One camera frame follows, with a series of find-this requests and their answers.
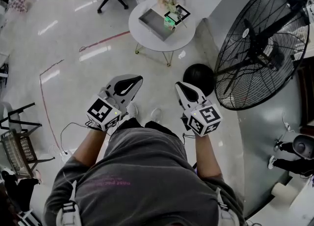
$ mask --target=industrial fan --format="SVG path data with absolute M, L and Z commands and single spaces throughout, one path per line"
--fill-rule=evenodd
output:
M 273 97 L 304 56 L 309 39 L 305 1 L 250 0 L 227 34 L 214 73 L 195 64 L 183 81 L 204 93 L 214 89 L 219 103 L 230 110 L 251 108 Z

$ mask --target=gray floor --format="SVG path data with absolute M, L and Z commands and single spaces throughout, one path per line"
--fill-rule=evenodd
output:
M 218 48 L 227 35 L 235 18 L 249 0 L 222 0 L 209 17 L 209 28 Z M 274 140 L 286 131 L 282 121 L 297 129 L 301 121 L 301 100 L 297 79 L 294 78 L 275 97 L 257 107 L 238 112 L 244 148 L 245 204 L 244 215 L 258 209 L 270 196 L 270 190 L 278 181 L 287 179 L 287 172 L 267 168 Z M 286 141 L 296 134 L 287 133 Z M 289 155 L 278 155 L 289 159 Z

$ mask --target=round white table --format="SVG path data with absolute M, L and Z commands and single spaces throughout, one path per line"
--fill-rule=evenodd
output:
M 129 18 L 129 29 L 133 38 L 138 42 L 135 48 L 135 53 L 139 54 L 140 49 L 143 47 L 162 52 L 166 61 L 167 66 L 171 66 L 173 52 L 175 50 L 183 48 L 187 45 L 193 38 L 195 34 L 195 20 L 194 17 L 189 15 L 184 20 L 186 27 L 180 26 L 170 35 L 165 41 L 160 40 L 155 36 L 149 29 L 140 24 L 138 18 L 141 17 L 147 10 L 149 10 L 154 4 L 157 3 L 157 0 L 146 0 L 140 3 L 130 14 Z M 171 52 L 170 59 L 168 61 L 165 52 Z

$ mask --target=white cube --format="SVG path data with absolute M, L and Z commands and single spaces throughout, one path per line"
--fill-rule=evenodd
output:
M 187 122 L 199 136 L 204 136 L 215 131 L 222 120 L 222 116 L 217 106 L 206 106 L 198 110 L 191 111 L 191 116 Z
M 121 120 L 121 112 L 98 95 L 92 97 L 86 114 L 103 131 Z

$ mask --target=white cylinder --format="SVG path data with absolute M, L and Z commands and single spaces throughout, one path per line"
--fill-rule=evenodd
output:
M 279 198 L 284 204 L 291 205 L 294 199 L 298 196 L 299 192 L 292 186 L 285 186 L 277 182 L 271 190 L 271 194 Z

